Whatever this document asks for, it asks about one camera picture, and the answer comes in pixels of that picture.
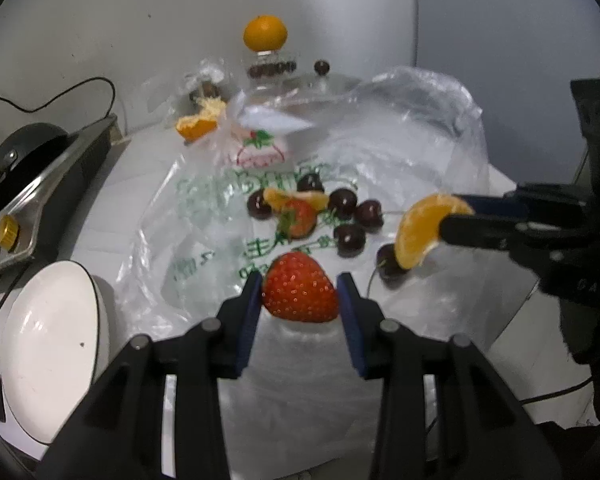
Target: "cherry stem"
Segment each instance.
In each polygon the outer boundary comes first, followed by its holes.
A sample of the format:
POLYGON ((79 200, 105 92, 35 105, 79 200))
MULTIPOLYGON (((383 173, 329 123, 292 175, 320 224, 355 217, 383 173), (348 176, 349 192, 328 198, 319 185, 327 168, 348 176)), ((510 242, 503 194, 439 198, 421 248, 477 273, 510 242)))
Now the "cherry stem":
POLYGON ((374 271, 371 273, 371 277, 369 277, 369 283, 366 286, 366 297, 370 299, 369 295, 371 294, 371 283, 373 282, 376 274, 378 273, 378 269, 384 265, 384 260, 380 262, 380 265, 374 268, 374 271))

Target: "gray panel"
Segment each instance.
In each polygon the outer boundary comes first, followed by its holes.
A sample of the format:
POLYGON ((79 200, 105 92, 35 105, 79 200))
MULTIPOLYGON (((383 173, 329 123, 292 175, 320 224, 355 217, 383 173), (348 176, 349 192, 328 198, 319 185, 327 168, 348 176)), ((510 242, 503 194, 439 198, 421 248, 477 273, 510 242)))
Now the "gray panel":
POLYGON ((570 182, 584 150, 569 81, 600 76, 593 0, 419 0, 418 65, 484 109, 491 162, 512 179, 570 182))

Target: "black knob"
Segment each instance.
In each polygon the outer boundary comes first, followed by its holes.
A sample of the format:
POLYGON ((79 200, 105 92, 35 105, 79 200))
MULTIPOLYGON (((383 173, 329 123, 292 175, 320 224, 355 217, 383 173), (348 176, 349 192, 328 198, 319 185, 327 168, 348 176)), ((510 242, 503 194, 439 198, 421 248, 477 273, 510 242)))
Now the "black knob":
POLYGON ((260 79, 262 77, 262 65, 251 65, 247 73, 251 79, 260 79))
POLYGON ((321 75, 321 76, 327 75, 329 73, 330 69, 331 69, 331 67, 329 66, 329 63, 327 63, 323 59, 319 59, 314 64, 314 70, 315 70, 315 73, 317 73, 317 75, 321 75))

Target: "screw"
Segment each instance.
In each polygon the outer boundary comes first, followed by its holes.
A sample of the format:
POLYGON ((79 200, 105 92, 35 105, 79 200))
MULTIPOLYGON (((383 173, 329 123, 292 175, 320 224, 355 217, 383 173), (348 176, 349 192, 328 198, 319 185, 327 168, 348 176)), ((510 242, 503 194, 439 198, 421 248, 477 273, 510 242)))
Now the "screw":
POLYGON ((469 346, 471 346, 471 340, 464 334, 456 334, 453 336, 452 340, 454 345, 459 346, 460 348, 469 348, 469 346))
POLYGON ((202 322, 202 330, 205 332, 217 332, 220 330, 221 326, 222 323, 220 323, 220 320, 217 317, 207 317, 202 322))
POLYGON ((136 350, 140 350, 147 346, 149 344, 149 341, 151 340, 146 334, 135 335, 131 339, 131 346, 136 350))
POLYGON ((391 334, 393 332, 398 332, 400 328, 400 323, 398 323, 395 319, 383 319, 380 322, 380 330, 391 334))

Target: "pan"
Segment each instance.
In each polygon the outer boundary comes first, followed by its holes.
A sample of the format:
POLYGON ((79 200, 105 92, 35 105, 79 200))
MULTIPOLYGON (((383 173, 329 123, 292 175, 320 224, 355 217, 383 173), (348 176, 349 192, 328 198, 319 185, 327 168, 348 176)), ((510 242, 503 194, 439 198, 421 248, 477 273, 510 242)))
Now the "pan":
POLYGON ((58 126, 34 123, 12 133, 0 145, 0 210, 71 144, 58 126))

